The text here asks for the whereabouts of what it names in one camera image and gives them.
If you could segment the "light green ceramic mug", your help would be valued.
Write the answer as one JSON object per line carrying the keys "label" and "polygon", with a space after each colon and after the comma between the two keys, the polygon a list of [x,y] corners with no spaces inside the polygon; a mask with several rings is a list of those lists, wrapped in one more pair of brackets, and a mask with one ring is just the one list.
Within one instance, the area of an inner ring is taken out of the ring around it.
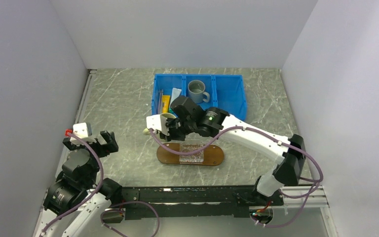
{"label": "light green ceramic mug", "polygon": [[[176,116],[173,115],[173,114],[171,114],[171,113],[162,113],[162,114],[160,114],[160,115],[163,115],[163,116],[166,117],[167,119],[175,119],[175,118],[176,118]],[[150,130],[147,129],[147,128],[145,128],[145,129],[143,130],[143,134],[144,134],[144,135],[149,135],[149,134],[150,134]]]}

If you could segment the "brown oval wooden tray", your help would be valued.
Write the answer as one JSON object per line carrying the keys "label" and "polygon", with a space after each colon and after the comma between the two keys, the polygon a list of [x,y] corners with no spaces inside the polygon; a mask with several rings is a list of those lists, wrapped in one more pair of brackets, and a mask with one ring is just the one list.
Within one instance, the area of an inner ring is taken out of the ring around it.
{"label": "brown oval wooden tray", "polygon": [[[186,143],[164,143],[164,145],[181,153],[189,153],[199,150],[204,146],[204,144]],[[158,161],[163,164],[217,166],[224,161],[225,154],[224,151],[217,145],[209,145],[202,152],[191,156],[179,156],[159,146],[156,151],[156,157]]]}

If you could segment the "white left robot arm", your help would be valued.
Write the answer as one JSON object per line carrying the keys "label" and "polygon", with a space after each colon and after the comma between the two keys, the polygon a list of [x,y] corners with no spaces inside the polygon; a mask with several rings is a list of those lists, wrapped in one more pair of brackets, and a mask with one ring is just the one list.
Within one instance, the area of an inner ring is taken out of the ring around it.
{"label": "white left robot arm", "polygon": [[96,214],[123,201],[122,186],[104,177],[100,160],[118,152],[115,134],[101,131],[100,135],[104,144],[88,132],[66,131],[63,145],[69,150],[68,158],[47,190],[38,237],[72,237]]}

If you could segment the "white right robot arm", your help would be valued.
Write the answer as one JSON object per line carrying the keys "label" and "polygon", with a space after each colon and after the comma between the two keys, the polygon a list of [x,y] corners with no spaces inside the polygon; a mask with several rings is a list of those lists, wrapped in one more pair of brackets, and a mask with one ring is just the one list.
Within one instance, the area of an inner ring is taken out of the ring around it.
{"label": "white right robot arm", "polygon": [[203,109],[189,97],[179,96],[172,102],[176,118],[162,118],[161,133],[167,141],[185,140],[196,133],[202,137],[223,138],[265,155],[275,166],[255,182],[253,201],[264,205],[284,186],[296,186],[300,181],[305,155],[300,152],[303,138],[266,132],[249,125],[218,107]]}

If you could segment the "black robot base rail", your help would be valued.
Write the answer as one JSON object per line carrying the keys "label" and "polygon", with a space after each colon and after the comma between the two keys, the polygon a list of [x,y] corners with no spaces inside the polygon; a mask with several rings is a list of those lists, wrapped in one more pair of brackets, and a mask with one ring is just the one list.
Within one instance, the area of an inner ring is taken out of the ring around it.
{"label": "black robot base rail", "polygon": [[279,192],[271,197],[254,193],[252,185],[123,187],[110,207],[126,220],[159,217],[232,216],[248,218],[261,208],[284,204]]}

